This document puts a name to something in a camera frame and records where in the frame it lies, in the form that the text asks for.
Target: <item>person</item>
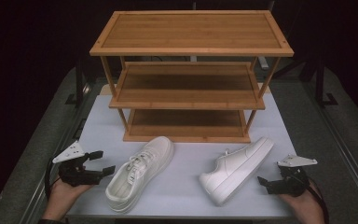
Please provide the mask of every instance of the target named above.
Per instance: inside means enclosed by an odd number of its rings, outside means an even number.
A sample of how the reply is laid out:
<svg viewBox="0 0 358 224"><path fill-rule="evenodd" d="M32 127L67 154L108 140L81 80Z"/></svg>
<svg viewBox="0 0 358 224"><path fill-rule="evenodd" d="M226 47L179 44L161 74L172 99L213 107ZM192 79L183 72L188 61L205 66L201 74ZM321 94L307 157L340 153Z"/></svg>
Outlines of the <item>person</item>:
<svg viewBox="0 0 358 224"><path fill-rule="evenodd" d="M319 193L313 181L310 181L310 187ZM91 188L92 185L72 187L58 179L51 188L48 205L38 224L62 223L61 220L74 205L77 198ZM324 212L309 191L306 190L298 197L292 197L288 194L279 194L279 197L289 204L300 223L324 224Z"/></svg>

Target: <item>white bracket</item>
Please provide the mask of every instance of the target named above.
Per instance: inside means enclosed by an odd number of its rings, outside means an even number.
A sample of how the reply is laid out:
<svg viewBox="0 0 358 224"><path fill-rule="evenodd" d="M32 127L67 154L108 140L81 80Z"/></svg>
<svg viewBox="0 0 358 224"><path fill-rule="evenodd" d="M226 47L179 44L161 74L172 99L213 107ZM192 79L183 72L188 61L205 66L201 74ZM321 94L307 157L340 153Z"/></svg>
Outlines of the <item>white bracket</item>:
<svg viewBox="0 0 358 224"><path fill-rule="evenodd" d="M278 165L286 167L296 167L296 166L305 166L305 165L316 165L318 162L316 160L310 160L307 158L299 157L296 155L288 155L282 161L278 161Z"/></svg>
<svg viewBox="0 0 358 224"><path fill-rule="evenodd" d="M75 158L79 158L84 156L85 153L83 148L75 141L71 146L69 146L66 150L64 150L60 155L53 159L53 163L58 163L62 161L69 161Z"/></svg>

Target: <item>white table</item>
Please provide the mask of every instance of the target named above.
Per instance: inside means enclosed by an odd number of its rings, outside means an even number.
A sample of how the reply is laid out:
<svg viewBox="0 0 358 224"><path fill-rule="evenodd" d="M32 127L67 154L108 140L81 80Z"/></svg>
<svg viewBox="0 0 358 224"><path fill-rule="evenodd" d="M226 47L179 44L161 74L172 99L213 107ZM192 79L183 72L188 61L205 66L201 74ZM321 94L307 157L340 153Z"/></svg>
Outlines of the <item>white table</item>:
<svg viewBox="0 0 358 224"><path fill-rule="evenodd" d="M101 171L112 165L118 170L145 145L145 142L122 141L124 128L117 110L108 108L110 99L110 95L97 97L79 140L86 152L104 152L101 159L85 162L88 170ZM276 195L268 195L256 178L259 175L267 180L282 179L276 162L288 154L296 154L272 94L266 93L264 101L266 110L257 112L250 136L255 140L267 136L275 145L255 175L224 206L213 204L198 177L214 170L215 160L224 155L226 148L235 151L246 144L174 143L175 152L171 163L149 182L140 200L128 214L117 214L107 205L104 192L113 178L111 175L84 193L67 215L243 219L290 217L292 214L289 207Z"/></svg>

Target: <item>white sneaker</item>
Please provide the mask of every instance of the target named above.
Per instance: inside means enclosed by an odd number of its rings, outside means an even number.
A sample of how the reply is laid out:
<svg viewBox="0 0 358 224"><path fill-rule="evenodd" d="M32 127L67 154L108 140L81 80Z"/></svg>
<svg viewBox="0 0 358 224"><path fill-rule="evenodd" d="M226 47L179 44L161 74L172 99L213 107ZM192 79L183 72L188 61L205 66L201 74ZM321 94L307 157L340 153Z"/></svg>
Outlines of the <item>white sneaker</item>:
<svg viewBox="0 0 358 224"><path fill-rule="evenodd" d="M274 143L267 137L216 160L216 169L200 176L211 199L223 205L266 158Z"/></svg>
<svg viewBox="0 0 358 224"><path fill-rule="evenodd" d="M130 161L124 163L106 188L109 206L127 213L135 206L147 183L162 172L173 156L173 142L157 137L147 143Z"/></svg>

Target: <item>shelf tier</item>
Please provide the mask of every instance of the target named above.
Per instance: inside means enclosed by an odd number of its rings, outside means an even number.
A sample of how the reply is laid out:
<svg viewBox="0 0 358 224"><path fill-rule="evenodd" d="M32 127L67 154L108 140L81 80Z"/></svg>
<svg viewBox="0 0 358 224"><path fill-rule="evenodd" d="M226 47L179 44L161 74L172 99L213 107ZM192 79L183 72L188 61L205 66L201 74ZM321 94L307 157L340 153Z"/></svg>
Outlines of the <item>shelf tier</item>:
<svg viewBox="0 0 358 224"><path fill-rule="evenodd" d="M127 62L111 108L265 109L244 62Z"/></svg>
<svg viewBox="0 0 358 224"><path fill-rule="evenodd" d="M174 142L249 143L243 110L133 109L124 141L167 136Z"/></svg>

